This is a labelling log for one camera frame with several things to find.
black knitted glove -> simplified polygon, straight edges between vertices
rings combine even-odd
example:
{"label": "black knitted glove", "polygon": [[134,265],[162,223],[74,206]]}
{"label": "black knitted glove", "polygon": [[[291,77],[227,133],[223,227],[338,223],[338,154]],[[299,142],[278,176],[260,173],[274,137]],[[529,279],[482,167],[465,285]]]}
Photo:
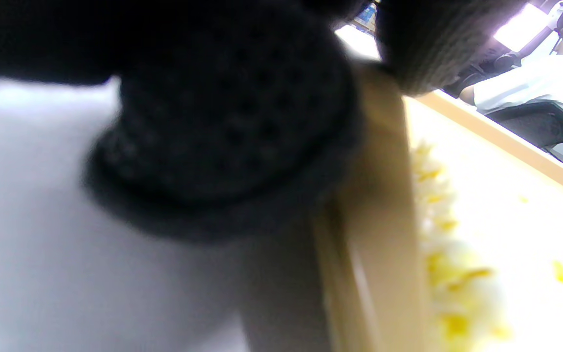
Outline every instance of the black knitted glove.
{"label": "black knitted glove", "polygon": [[[382,0],[384,67],[405,93],[440,87],[523,3]],[[366,5],[0,0],[0,76],[121,76],[121,114],[88,162],[87,189],[108,212],[190,241],[270,234],[329,194],[360,142],[330,25]]]}

wooden tray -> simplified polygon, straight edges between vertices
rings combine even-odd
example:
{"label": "wooden tray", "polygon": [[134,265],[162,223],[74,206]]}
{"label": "wooden tray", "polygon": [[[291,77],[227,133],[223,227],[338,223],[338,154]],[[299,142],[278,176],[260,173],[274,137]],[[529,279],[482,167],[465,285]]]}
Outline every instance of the wooden tray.
{"label": "wooden tray", "polygon": [[459,153],[536,181],[550,207],[563,208],[563,164],[442,92],[402,100],[370,66],[358,69],[358,80],[366,142],[335,198],[313,218],[331,339],[337,352],[428,352],[409,137],[449,130],[445,138],[462,143]]}

office chair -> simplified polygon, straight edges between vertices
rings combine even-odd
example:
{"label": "office chair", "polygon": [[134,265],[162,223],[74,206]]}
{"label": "office chair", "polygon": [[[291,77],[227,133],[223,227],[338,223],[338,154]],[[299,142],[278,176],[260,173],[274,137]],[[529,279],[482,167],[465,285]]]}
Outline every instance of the office chair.
{"label": "office chair", "polygon": [[563,163],[563,154],[553,150],[563,143],[563,108],[556,102],[527,103],[487,117]]}

white table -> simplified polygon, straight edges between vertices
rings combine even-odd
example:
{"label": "white table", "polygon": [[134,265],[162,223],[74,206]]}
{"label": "white table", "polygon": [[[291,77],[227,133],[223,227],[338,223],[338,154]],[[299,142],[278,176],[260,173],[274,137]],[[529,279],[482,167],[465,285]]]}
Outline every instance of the white table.
{"label": "white table", "polygon": [[80,187],[116,85],[0,82],[0,352],[326,352],[311,238],[190,247]]}

